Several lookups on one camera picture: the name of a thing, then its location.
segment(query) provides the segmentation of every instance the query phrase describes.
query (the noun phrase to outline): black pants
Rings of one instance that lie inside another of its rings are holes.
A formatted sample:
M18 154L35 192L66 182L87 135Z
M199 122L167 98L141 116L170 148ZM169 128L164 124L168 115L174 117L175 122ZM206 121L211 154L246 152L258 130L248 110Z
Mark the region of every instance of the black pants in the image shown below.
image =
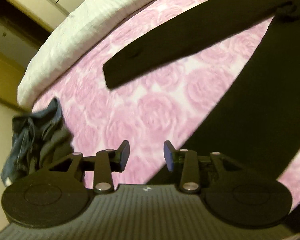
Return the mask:
M300 0L208 0L114 55L103 67L106 84L115 88L273 14L251 59L182 148L222 152L275 179L300 148ZM149 183L175 179L165 166Z

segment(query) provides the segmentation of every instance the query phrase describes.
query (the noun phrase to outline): crumpled clothing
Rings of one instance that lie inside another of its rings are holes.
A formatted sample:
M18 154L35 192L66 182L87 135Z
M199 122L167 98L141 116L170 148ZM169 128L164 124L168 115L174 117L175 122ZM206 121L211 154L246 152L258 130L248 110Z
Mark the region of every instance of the crumpled clothing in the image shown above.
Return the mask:
M73 152L73 136L56 98L40 112L14 117L12 130L12 148L1 172L6 187Z

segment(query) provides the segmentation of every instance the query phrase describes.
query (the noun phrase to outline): ribbed gray surface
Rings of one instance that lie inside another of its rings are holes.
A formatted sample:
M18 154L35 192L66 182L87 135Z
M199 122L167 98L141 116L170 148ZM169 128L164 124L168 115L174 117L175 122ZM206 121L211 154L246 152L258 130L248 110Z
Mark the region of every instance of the ribbed gray surface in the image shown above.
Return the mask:
M198 196L180 193L174 185L121 185L115 193L95 197L67 224L48 229L10 224L0 240L279 240L291 235L283 225L262 230L228 225Z

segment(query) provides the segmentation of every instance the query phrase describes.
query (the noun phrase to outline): rose pattern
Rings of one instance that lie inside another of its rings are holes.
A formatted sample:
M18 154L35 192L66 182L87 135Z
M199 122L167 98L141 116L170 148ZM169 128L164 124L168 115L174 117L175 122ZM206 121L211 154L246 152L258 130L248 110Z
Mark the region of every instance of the rose pattern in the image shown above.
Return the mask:
M156 0L119 24L37 100L39 111L55 96L85 156L130 141L125 172L114 183L144 183L164 164L162 145L180 147L229 88L265 34L271 18L189 57L109 91L102 65L124 46L206 0ZM93 174L87 172L86 186ZM300 152L280 177L300 201Z

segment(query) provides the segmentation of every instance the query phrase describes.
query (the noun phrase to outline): bedspread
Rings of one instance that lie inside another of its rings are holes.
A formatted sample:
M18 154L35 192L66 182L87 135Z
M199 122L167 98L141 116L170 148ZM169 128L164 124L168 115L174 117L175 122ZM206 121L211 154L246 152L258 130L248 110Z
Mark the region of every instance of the bedspread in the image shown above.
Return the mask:
M94 46L34 105L36 111L53 97L60 99L66 124L74 133L74 149L84 156L129 140L130 158L125 172L113 174L115 184L144 183L162 167L163 142L170 140L178 148L195 131L242 70L271 21L116 90L107 89L102 66L108 59L149 30L204 1L155 0ZM87 172L87 187L92 180ZM293 205L298 204L300 150L279 181L292 192Z

